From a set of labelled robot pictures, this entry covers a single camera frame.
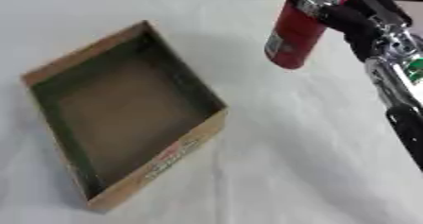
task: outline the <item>red can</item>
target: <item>red can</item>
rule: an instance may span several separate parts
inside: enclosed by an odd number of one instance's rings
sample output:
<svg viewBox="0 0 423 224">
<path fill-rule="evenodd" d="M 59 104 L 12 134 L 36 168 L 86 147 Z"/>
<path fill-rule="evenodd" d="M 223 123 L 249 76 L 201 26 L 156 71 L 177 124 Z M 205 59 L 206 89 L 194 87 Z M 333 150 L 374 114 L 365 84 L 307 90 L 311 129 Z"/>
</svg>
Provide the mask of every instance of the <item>red can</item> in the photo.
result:
<svg viewBox="0 0 423 224">
<path fill-rule="evenodd" d="M 300 68 L 325 29 L 313 17 L 286 1 L 264 51 L 280 67 Z"/>
</svg>

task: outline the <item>white surface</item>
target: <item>white surface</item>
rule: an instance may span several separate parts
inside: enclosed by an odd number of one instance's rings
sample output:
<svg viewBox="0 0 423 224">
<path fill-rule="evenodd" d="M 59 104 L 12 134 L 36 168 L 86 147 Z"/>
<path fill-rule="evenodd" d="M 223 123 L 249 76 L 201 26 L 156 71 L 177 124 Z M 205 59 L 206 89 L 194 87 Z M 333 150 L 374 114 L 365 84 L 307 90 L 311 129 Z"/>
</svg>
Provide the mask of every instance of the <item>white surface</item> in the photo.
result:
<svg viewBox="0 0 423 224">
<path fill-rule="evenodd" d="M 422 223 L 421 174 L 341 35 L 294 72 L 264 57 L 282 2 L 0 0 L 0 223 Z M 228 125 L 100 215 L 19 76 L 142 19 L 228 102 Z"/>
</svg>

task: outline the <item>can label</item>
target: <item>can label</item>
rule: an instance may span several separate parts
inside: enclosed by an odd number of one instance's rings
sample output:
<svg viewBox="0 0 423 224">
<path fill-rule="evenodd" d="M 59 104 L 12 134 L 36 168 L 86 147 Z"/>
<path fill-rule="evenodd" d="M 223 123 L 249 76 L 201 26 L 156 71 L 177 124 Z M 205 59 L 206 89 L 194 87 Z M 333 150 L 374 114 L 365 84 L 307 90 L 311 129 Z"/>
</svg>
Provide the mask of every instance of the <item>can label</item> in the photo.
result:
<svg viewBox="0 0 423 224">
<path fill-rule="evenodd" d="M 283 40 L 275 30 L 272 31 L 264 49 L 270 58 L 274 58 L 279 51 L 283 53 L 291 53 L 294 51 L 294 48 L 288 44 L 286 40 Z"/>
</svg>

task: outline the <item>table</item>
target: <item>table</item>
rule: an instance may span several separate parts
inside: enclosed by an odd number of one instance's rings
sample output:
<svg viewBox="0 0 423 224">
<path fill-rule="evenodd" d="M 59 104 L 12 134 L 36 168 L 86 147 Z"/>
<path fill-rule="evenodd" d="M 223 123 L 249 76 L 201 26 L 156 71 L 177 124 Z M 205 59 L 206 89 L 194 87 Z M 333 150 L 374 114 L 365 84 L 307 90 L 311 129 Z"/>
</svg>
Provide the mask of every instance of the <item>table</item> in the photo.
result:
<svg viewBox="0 0 423 224">
<path fill-rule="evenodd" d="M 421 223 L 421 173 L 342 35 L 297 71 L 265 58 L 283 1 L 0 0 L 0 223 Z M 143 19 L 228 102 L 227 127 L 90 212 L 19 77 Z"/>
</svg>

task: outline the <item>white cloth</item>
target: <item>white cloth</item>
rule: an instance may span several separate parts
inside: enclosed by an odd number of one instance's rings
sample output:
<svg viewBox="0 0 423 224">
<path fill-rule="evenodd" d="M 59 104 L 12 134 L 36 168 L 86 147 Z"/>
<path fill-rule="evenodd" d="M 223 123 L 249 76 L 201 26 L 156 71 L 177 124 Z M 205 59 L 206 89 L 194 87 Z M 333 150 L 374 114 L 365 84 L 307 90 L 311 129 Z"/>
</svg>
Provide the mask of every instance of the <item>white cloth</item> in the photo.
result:
<svg viewBox="0 0 423 224">
<path fill-rule="evenodd" d="M 327 31 L 297 71 L 265 58 L 282 4 L 0 0 L 0 223 L 422 223 L 421 173 L 341 34 Z M 143 19 L 227 101 L 227 127 L 100 215 L 19 76 Z"/>
</svg>

